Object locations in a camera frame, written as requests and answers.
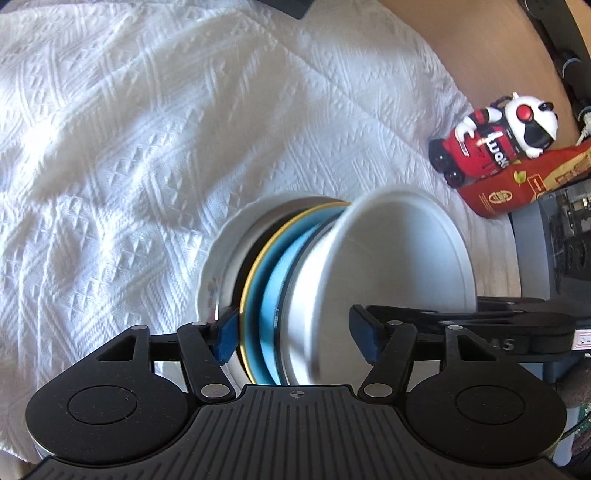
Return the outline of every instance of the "white bowl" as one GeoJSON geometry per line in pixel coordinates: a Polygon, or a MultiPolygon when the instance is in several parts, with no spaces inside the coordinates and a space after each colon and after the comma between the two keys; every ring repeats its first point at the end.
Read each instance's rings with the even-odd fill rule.
{"type": "MultiPolygon", "coordinates": [[[[242,263],[268,228],[302,209],[331,201],[333,199],[329,197],[312,193],[284,192],[250,203],[229,219],[213,241],[199,277],[196,308],[187,322],[196,319],[214,322],[230,307],[242,263]]],[[[244,385],[250,383],[237,353],[232,355],[222,370],[238,394],[244,385]]]]}
{"type": "Polygon", "coordinates": [[[281,357],[292,385],[359,388],[371,367],[349,333],[354,304],[476,311],[460,232],[435,198],[410,187],[353,202],[298,268],[282,313],[281,357]]]}

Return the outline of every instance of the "black gripper base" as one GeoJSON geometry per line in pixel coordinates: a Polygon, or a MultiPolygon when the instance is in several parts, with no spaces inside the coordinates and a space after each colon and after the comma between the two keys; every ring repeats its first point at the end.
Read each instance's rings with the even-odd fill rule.
{"type": "Polygon", "coordinates": [[[566,480],[547,459],[510,468],[463,465],[424,447],[390,406],[349,387],[247,386],[202,407],[162,452],[110,468],[45,460],[28,480],[566,480]]]}

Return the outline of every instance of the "black cable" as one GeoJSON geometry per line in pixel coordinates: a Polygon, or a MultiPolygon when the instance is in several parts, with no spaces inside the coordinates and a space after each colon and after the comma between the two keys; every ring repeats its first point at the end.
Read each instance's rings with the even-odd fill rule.
{"type": "Polygon", "coordinates": [[[570,437],[574,432],[576,432],[583,426],[583,423],[585,423],[589,419],[591,419],[591,410],[589,410],[582,419],[575,423],[573,427],[569,428],[566,432],[564,432],[562,434],[562,437],[560,437],[560,440],[564,440],[565,438],[570,437]]]}

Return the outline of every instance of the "red toy robot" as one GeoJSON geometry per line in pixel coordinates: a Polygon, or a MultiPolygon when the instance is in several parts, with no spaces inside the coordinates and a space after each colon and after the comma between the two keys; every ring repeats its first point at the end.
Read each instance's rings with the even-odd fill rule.
{"type": "Polygon", "coordinates": [[[431,165],[458,189],[469,179],[498,173],[518,157],[538,158],[556,140],[553,108],[532,96],[503,97],[465,117],[445,140],[431,140],[431,165]]]}

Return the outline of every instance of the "white bedspread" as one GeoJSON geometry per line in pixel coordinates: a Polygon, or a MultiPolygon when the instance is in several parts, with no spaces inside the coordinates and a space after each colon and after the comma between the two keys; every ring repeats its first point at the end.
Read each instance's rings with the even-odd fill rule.
{"type": "Polygon", "coordinates": [[[212,239],[263,195],[422,187],[479,292],[519,294],[507,218],[426,160],[470,108],[422,38],[374,0],[303,21],[208,3],[0,14],[0,449],[20,458],[35,390],[129,325],[184,323],[212,239]]]}

